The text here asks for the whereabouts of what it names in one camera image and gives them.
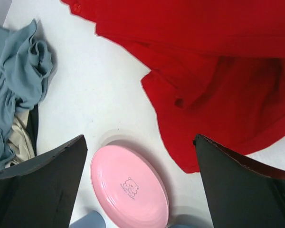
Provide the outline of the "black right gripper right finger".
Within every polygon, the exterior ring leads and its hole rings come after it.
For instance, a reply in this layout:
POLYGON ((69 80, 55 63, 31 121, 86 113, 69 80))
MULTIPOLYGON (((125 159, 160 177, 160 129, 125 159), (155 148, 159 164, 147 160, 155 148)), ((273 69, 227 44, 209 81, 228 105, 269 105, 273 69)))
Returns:
POLYGON ((285 171, 198 134, 193 140, 213 226, 285 228, 285 171))

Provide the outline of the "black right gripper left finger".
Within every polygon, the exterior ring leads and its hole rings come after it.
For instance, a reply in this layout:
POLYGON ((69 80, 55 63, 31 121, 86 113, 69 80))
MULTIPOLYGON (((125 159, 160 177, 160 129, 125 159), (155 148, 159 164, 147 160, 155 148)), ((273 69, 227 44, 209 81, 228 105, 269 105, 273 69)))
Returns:
POLYGON ((87 155, 79 135, 0 171, 0 228, 67 228, 87 155))

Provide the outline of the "red cloth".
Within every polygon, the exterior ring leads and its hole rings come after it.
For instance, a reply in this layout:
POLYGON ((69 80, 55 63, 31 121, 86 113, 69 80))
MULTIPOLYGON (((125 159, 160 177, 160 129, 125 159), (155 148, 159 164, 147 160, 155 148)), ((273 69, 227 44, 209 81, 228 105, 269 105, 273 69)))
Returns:
POLYGON ((203 134, 247 155, 285 136, 285 0, 68 0, 134 55, 163 144, 198 172, 203 134))

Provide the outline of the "grey-blue cloth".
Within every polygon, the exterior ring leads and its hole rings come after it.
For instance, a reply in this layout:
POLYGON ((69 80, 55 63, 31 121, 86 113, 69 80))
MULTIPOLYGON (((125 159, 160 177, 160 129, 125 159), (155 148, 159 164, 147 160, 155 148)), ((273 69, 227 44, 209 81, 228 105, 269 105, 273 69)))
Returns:
POLYGON ((36 31, 35 20, 20 30, 0 27, 0 170, 15 157, 7 143, 15 114, 43 101, 54 66, 36 31))

